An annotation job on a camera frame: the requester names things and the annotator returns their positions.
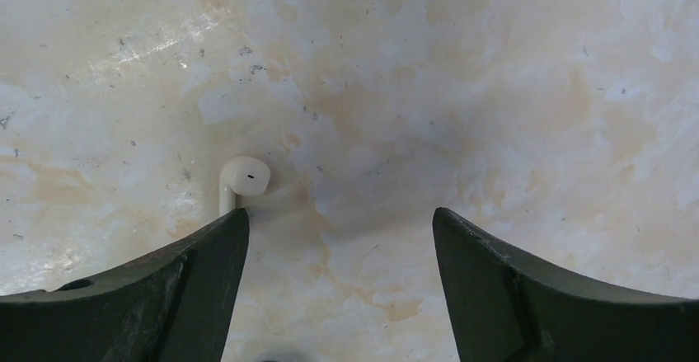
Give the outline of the white earbud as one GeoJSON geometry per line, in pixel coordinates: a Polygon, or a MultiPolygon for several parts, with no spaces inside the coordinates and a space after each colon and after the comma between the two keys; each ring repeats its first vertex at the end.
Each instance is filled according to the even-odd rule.
{"type": "Polygon", "coordinates": [[[265,193],[271,170],[260,159],[238,156],[223,165],[218,183],[218,214],[228,214],[237,206],[237,197],[257,197],[265,193]]]}

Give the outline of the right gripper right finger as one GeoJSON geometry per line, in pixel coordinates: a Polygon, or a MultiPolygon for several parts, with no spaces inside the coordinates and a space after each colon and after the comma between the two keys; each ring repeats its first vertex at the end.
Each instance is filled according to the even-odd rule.
{"type": "Polygon", "coordinates": [[[432,221],[462,361],[695,361],[698,302],[575,273],[450,209],[432,221]]]}

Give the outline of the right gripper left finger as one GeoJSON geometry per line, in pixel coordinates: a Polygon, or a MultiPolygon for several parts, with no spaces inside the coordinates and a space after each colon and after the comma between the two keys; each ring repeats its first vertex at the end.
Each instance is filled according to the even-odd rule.
{"type": "Polygon", "coordinates": [[[249,245],[235,209],[153,252],[53,291],[1,299],[4,361],[219,361],[249,245]]]}

